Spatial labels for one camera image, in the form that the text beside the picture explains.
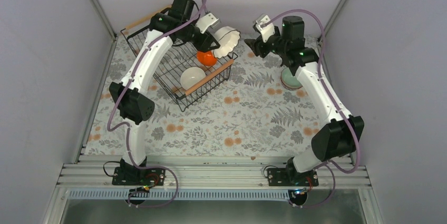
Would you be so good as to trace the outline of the white scalloped bowl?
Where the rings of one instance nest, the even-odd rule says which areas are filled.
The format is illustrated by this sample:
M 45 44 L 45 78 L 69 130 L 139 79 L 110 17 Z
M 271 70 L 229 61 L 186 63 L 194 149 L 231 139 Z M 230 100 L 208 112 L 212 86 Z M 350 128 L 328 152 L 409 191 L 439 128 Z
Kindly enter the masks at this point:
M 215 58 L 220 59 L 227 56 L 238 45 L 240 40 L 240 31 L 237 29 L 224 26 L 218 29 L 213 37 L 217 40 L 220 47 L 212 51 Z

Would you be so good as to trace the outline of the mint green bowl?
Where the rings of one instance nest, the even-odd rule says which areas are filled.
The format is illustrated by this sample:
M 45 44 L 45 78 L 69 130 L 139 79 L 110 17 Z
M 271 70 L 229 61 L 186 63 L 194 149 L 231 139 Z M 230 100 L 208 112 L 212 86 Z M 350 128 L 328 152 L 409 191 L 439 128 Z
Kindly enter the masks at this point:
M 300 85 L 301 84 L 299 82 L 299 80 L 297 80 L 297 78 L 294 75 L 292 75 L 290 69 L 287 67 L 282 70 L 280 77 L 282 77 L 288 85 Z

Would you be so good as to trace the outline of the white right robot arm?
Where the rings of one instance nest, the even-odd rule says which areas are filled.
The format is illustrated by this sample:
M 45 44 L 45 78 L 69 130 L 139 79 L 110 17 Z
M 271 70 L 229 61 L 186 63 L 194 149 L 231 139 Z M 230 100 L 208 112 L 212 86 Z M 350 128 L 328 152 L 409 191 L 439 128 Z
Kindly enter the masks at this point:
M 293 186 L 305 180 L 306 172 L 334 157 L 358 151 L 364 129 L 362 117 L 351 114 L 328 82 L 320 55 L 306 47 L 304 27 L 299 16 L 285 16 L 278 27 L 264 14 L 254 21 L 254 29 L 260 36 L 245 41 L 256 56 L 264 58 L 270 53 L 280 56 L 282 65 L 307 91 L 322 125 L 310 148 L 288 160 L 285 177 Z

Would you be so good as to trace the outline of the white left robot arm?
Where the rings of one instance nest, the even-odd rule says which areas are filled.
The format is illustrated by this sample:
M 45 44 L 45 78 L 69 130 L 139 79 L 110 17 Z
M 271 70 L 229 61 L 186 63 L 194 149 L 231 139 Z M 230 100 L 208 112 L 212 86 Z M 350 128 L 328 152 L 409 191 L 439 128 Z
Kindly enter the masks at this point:
M 180 40 L 191 43 L 197 51 L 208 52 L 220 47 L 209 32 L 218 19 L 206 9 L 207 0 L 195 14 L 193 0 L 174 0 L 170 7 L 155 13 L 148 25 L 146 39 L 129 71 L 118 83 L 112 82 L 110 92 L 114 107 L 107 130 L 127 126 L 126 153 L 122 160 L 130 165 L 125 173 L 133 184 L 141 184 L 147 177 L 146 151 L 142 137 L 142 122 L 154 112 L 155 104 L 147 97 L 148 87 L 162 58 L 173 44 Z

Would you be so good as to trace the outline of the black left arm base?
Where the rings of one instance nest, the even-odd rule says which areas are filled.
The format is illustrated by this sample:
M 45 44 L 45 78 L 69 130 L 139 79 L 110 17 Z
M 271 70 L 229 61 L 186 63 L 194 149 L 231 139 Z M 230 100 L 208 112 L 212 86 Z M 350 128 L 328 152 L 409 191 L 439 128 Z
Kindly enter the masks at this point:
M 162 186 L 165 176 L 166 169 L 164 168 L 138 169 L 121 159 L 119 166 L 114 169 L 112 184 L 114 186 Z

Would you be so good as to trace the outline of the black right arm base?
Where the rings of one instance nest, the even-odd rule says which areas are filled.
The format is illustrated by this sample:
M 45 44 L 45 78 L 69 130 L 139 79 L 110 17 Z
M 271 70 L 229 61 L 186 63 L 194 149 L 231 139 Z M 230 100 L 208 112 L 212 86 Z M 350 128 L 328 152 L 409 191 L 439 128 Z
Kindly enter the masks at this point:
M 319 186 L 318 175 L 315 170 L 298 172 L 290 158 L 284 168 L 274 165 L 265 166 L 263 174 L 271 187 L 316 187 Z

